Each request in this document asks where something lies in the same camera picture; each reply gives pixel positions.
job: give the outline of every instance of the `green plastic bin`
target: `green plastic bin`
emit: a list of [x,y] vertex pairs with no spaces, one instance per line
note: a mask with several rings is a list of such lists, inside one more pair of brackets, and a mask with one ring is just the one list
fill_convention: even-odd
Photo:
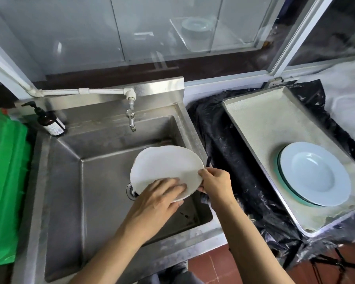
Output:
[[3,186],[0,186],[0,265],[12,263],[15,259],[19,208],[31,154],[31,147],[26,141],[26,126],[0,112],[0,120],[3,119],[6,120],[1,125],[5,128],[1,127],[0,132],[5,133],[5,137],[0,135],[0,149],[11,154],[8,157],[0,153],[0,185],[4,179]]

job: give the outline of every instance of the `stainless steel counter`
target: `stainless steel counter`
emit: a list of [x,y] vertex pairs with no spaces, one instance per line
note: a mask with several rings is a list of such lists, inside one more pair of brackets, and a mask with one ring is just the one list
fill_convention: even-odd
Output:
[[[126,188],[143,148],[172,143],[206,162],[182,103],[182,83],[177,78],[134,85],[134,133],[124,115],[127,103],[118,96],[84,96],[84,106],[77,105],[82,96],[38,100],[70,123],[59,138],[38,133],[12,283],[67,283],[89,261],[133,203]],[[225,243],[216,214],[196,192],[142,246],[118,283],[133,283]]]

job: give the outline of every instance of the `soap dispenser bottle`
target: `soap dispenser bottle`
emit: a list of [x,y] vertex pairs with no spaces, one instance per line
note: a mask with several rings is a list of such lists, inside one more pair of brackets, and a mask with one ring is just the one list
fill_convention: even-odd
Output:
[[29,101],[22,106],[31,106],[38,115],[38,123],[42,125],[49,134],[53,136],[62,135],[66,131],[66,126],[53,112],[46,112],[36,105],[34,101]]

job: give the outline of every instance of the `drain strainer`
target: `drain strainer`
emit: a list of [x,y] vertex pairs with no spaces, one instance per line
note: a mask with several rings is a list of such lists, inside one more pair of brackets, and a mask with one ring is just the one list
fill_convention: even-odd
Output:
[[131,186],[131,183],[129,183],[126,188],[126,195],[132,201],[137,199],[138,193],[133,189],[133,186]]

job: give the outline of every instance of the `hand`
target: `hand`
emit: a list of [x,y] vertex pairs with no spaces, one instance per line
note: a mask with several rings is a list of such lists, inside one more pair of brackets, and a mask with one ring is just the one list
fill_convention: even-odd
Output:
[[134,239],[139,246],[155,236],[184,202],[171,203],[187,187],[186,184],[177,185],[178,182],[177,178],[165,178],[149,184],[135,200],[119,233]]
[[213,209],[218,205],[236,201],[228,172],[218,168],[207,167],[200,169],[198,173],[203,178],[203,184],[199,191],[209,195],[212,206],[214,205]]

